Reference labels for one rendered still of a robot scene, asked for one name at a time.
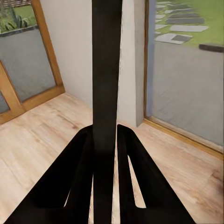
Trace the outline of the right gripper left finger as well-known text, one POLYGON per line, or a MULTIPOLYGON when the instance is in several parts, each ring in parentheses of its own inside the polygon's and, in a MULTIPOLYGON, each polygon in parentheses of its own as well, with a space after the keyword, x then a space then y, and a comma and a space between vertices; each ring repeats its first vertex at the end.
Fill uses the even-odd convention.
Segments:
POLYGON ((88 224, 93 125, 79 130, 4 224, 88 224))

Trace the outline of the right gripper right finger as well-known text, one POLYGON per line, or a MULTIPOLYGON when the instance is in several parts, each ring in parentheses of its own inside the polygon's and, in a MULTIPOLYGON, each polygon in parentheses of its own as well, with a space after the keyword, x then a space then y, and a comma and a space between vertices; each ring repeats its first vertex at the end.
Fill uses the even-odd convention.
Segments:
POLYGON ((196 224, 135 132, 117 126, 120 224, 196 224), (130 157, 146 208, 135 205, 130 157))

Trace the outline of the poster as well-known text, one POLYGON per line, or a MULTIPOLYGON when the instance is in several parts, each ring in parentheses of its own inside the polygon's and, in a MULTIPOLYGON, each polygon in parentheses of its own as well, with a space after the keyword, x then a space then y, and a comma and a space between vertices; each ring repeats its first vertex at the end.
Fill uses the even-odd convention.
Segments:
POLYGON ((93 224, 112 224, 123 0, 92 0, 93 224))

